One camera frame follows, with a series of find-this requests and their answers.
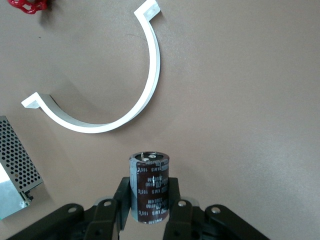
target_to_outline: black mechanical linkage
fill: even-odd
[[[169,220],[163,240],[268,240],[223,205],[205,211],[182,199],[177,178],[169,177]],[[90,209],[62,206],[8,240],[119,240],[131,207],[130,178],[124,177],[113,198]]]

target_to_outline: perforated metal enclosure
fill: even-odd
[[[0,163],[0,218],[4,218],[28,206],[29,191],[43,182],[5,116],[0,116]]]

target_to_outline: electrolytic capacitor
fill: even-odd
[[[169,213],[169,156],[147,151],[129,161],[133,218],[145,224],[161,222]]]

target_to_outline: red valve handle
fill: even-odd
[[[34,2],[29,2],[27,0],[7,0],[8,3],[22,10],[26,14],[35,14],[37,11],[47,9],[47,0],[35,0]]]

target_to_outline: white u-shaped bracket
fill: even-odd
[[[155,0],[145,1],[135,12],[134,15],[140,22],[149,48],[149,74],[139,100],[133,108],[120,119],[105,123],[91,124],[79,121],[66,114],[52,99],[49,94],[35,92],[24,101],[22,105],[28,109],[42,108],[42,110],[55,122],[61,126],[80,133],[96,134],[108,132],[116,129],[137,116],[148,104],[155,92],[159,73],[160,73],[160,50],[155,32],[150,24],[150,20],[160,12],[160,8]]]

